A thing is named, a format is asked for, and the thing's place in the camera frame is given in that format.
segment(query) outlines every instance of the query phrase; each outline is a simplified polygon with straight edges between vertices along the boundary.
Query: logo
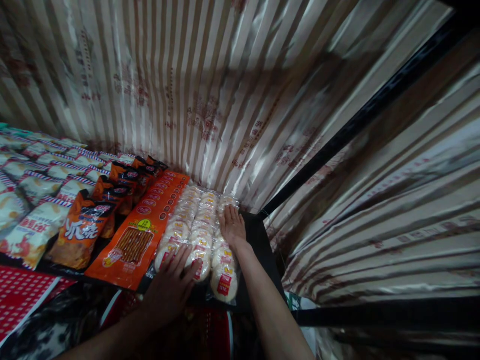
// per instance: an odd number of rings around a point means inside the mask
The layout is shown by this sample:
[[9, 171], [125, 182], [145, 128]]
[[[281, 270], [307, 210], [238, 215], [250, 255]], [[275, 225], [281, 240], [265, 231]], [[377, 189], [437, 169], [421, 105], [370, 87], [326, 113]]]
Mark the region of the logo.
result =
[[152, 209], [148, 206], [139, 206], [136, 208], [136, 212], [142, 215], [148, 215], [152, 212]]

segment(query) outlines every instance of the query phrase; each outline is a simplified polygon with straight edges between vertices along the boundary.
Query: black tray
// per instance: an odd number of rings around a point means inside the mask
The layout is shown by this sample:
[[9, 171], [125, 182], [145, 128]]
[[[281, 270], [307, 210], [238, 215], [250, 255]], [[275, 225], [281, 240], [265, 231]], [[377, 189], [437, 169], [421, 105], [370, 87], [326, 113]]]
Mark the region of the black tray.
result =
[[[269, 238], [267, 236], [267, 232], [265, 231], [263, 221], [261, 221], [256, 215], [253, 215], [251, 213], [242, 212], [242, 215], [243, 215], [243, 219], [245, 220], [247, 241], [251, 244], [261, 265], [263, 266], [267, 274], [270, 276], [271, 280], [275, 284], [279, 293], [282, 295], [283, 299], [286, 301], [285, 293], [282, 288], [280, 275], [278, 273], [277, 265], [275, 263], [275, 257], [272, 253]], [[116, 220], [115, 221], [116, 225], [120, 227], [120, 225], [125, 220], [125, 216], [118, 216], [115, 220]], [[50, 239], [48, 243], [47, 251], [53, 246], [55, 241], [57, 241], [57, 237], [58, 236], [54, 236], [52, 239]], [[97, 242], [95, 243], [95, 248], [92, 253], [90, 264], [97, 258], [97, 256], [108, 245], [109, 242], [110, 240], [103, 239], [103, 238], [99, 238], [97, 240]], [[12, 259], [3, 253], [0, 253], [0, 265], [21, 268], [22, 260]], [[109, 287], [117, 287], [115, 285], [112, 285], [109, 282], [105, 282], [102, 280], [85, 276], [83, 271], [77, 271], [65, 266], [57, 265], [45, 259], [42, 259], [40, 261], [40, 264], [38, 264], [38, 267], [36, 268], [35, 271], [38, 273], [61, 276], [61, 277], [65, 277], [65, 278], [69, 278], [77, 281], [82, 281], [82, 282], [88, 282], [93, 284], [104, 284], [105, 286], [109, 286]], [[147, 276], [144, 276], [140, 283], [140, 286], [138, 287], [137, 292], [139, 294], [144, 294], [149, 288], [151, 282], [152, 282], [152, 279], [150, 279]], [[195, 286], [193, 288], [191, 297], [188, 300], [188, 304], [190, 306], [195, 306], [195, 307], [223, 309], [223, 310], [228, 310], [236, 313], [249, 313], [252, 311], [249, 294], [247, 291], [247, 285], [245, 284], [245, 279], [243, 278], [243, 276], [240, 276], [240, 282], [238, 284], [236, 306], [227, 305], [216, 299], [210, 299], [207, 301], [207, 293], [209, 290], [209, 286], [210, 285], [208, 282], [198, 284], [197, 286]]]

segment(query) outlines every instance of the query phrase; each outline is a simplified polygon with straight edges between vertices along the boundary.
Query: orange snack package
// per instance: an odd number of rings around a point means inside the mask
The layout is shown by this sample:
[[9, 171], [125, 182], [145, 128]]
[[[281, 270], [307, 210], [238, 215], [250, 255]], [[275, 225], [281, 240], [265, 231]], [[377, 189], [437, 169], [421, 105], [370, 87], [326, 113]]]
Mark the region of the orange snack package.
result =
[[150, 190], [145, 194], [85, 275], [125, 289], [138, 289], [165, 232], [168, 215], [190, 180], [189, 176], [172, 171], [159, 180], [165, 178], [169, 184], [155, 187], [161, 194]]
[[[115, 206], [115, 210], [124, 201], [129, 193], [130, 188], [126, 185], [115, 185], [108, 180], [106, 176], [102, 175], [96, 182], [95, 189], [91, 198], [95, 201], [103, 201], [111, 203]], [[109, 239], [115, 233], [115, 214], [112, 213], [106, 221], [105, 227], [100, 235], [101, 238]]]
[[136, 205], [139, 203], [141, 197], [145, 195], [145, 192], [150, 187], [151, 181], [155, 179], [157, 168], [148, 165], [140, 156], [135, 158], [131, 167], [138, 170], [138, 185], [133, 193], [133, 204]]
[[47, 260], [77, 270], [88, 266], [95, 242], [115, 210], [115, 205], [88, 196], [88, 190], [78, 193]]
[[111, 165], [110, 180], [118, 185], [126, 185], [130, 188], [125, 200], [118, 207], [117, 213], [128, 215], [133, 207], [133, 195], [138, 184], [139, 172], [131, 166], [123, 165], [114, 161]]

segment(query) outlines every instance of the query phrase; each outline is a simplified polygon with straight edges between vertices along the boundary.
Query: curtain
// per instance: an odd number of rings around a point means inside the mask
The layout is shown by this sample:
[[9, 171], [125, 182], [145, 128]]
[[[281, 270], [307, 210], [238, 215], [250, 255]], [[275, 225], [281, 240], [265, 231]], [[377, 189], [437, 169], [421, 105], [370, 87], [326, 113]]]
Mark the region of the curtain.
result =
[[287, 290], [323, 306], [480, 295], [479, 40], [382, 114], [315, 193], [283, 244]]
[[[257, 213], [438, 29], [432, 0], [11, 0], [0, 114], [151, 154]], [[347, 148], [270, 217], [288, 233]]]

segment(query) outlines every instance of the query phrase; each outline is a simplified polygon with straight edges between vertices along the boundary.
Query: red label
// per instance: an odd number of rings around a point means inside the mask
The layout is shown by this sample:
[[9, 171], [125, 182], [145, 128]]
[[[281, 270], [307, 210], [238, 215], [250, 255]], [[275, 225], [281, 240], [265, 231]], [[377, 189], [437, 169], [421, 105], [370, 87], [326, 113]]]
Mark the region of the red label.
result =
[[230, 283], [232, 278], [228, 275], [222, 274], [220, 277], [220, 282], [218, 283], [218, 293], [227, 296], [230, 291]]

